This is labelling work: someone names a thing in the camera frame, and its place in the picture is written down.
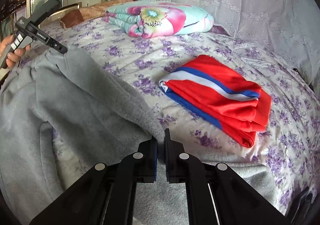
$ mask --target human hand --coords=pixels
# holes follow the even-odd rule
[[[10,45],[13,43],[14,38],[13,35],[7,36],[3,39],[3,41],[0,43],[0,56],[7,45]],[[14,53],[9,52],[8,58],[6,60],[6,63],[8,65],[8,68],[13,68],[16,62],[20,60],[20,58],[25,54],[26,50],[29,50],[31,48],[31,45],[29,44],[25,48],[17,48]]]

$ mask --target blue stripe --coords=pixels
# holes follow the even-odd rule
[[[257,98],[260,97],[260,95],[257,92],[254,92],[252,90],[233,91],[233,90],[227,88],[220,81],[217,81],[213,77],[209,76],[208,74],[203,73],[200,70],[195,70],[195,69],[190,68],[190,67],[180,67],[180,68],[177,68],[176,70],[174,70],[173,72],[180,71],[180,70],[186,71],[188,73],[191,73],[191,74],[193,74],[195,76],[198,76],[198,77],[201,77],[201,78],[205,78],[205,79],[217,84],[218,86],[220,86],[225,92],[227,92],[230,95],[232,95],[232,94],[243,94],[244,96],[247,96],[247,97],[257,97]]]
[[[168,97],[173,99],[175,102],[178,102],[180,105],[184,106],[185,108],[191,110],[192,112],[196,113],[198,116],[202,117],[204,120],[208,121],[209,123],[215,125],[217,128],[222,130],[220,122],[207,114],[206,112],[203,112],[201,109],[195,107],[193,104],[185,100],[183,97],[180,97],[178,94],[176,94],[172,89],[167,89],[167,92],[164,92]]]

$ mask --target brown pillow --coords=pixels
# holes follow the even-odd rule
[[[70,28],[84,21],[104,16],[106,9],[112,5],[133,1],[136,0],[111,0],[72,10],[60,19],[60,25],[65,29]]]

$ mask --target folded red cloth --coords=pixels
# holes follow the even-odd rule
[[[216,59],[200,55],[161,79],[170,98],[214,124],[244,147],[265,131],[271,97]]]

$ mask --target button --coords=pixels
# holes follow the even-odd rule
[[[141,159],[143,157],[143,153],[136,152],[133,154],[134,159]]]
[[[105,166],[103,163],[97,163],[94,168],[95,168],[97,171],[102,171],[103,169],[105,169],[105,167],[106,167],[106,166]]]
[[[15,43],[15,45],[16,45],[17,47],[18,47],[18,46],[19,46],[19,44],[20,44],[20,42],[19,42],[19,40],[18,40],[18,39],[15,39],[14,43]]]
[[[17,39],[19,40],[19,42],[22,42],[23,37],[21,36],[21,34],[19,34],[19,35],[17,36]]]
[[[13,50],[15,50],[15,49],[17,48],[17,46],[16,46],[14,43],[11,43],[11,48],[12,48]]]
[[[183,153],[179,154],[179,157],[182,160],[186,160],[189,158],[189,155],[187,153],[183,152]]]
[[[218,169],[220,170],[220,171],[225,171],[225,170],[227,170],[227,165],[225,164],[225,163],[219,163],[218,165],[217,165],[217,167],[218,167]]]

